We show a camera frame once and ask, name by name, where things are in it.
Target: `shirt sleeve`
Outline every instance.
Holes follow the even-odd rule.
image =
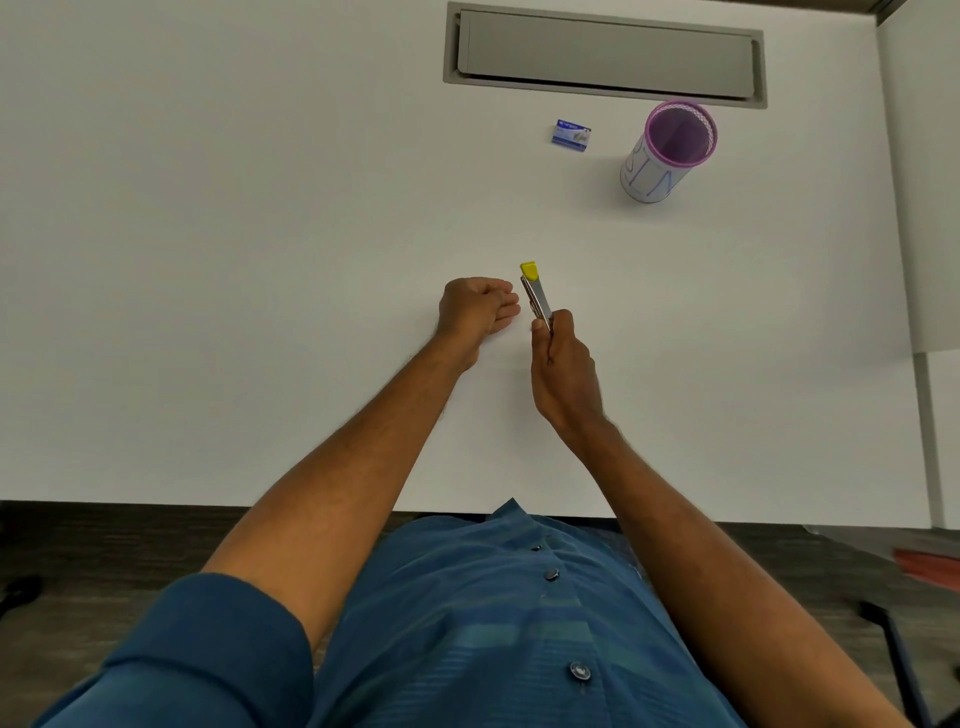
[[[312,707],[300,622],[256,587],[205,573],[165,589],[100,671],[35,726],[300,728]]]

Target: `yellow stapler tip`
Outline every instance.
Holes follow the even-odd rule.
[[[537,263],[533,260],[529,263],[520,263],[520,273],[522,273],[527,280],[536,280],[540,277],[540,274],[537,273]]]

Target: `left hand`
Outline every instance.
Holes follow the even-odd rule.
[[[436,338],[463,357],[465,370],[476,363],[484,339],[508,327],[520,312],[513,290],[501,279],[456,279],[446,285]]]

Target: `dark floor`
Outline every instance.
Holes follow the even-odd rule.
[[[236,508],[40,504],[0,507],[0,584],[26,573],[43,596],[0,620],[0,728],[19,728],[94,670],[156,592],[197,570],[243,513]],[[409,521],[395,514],[388,528]],[[728,524],[727,531],[826,627],[896,700],[878,628],[856,600],[890,608],[936,716],[960,705],[960,595],[902,576],[894,564],[799,526]]]

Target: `right arm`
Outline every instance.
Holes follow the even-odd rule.
[[[687,647],[748,723],[908,726],[817,621],[674,490],[603,413],[569,311],[533,326],[537,409],[610,504]]]

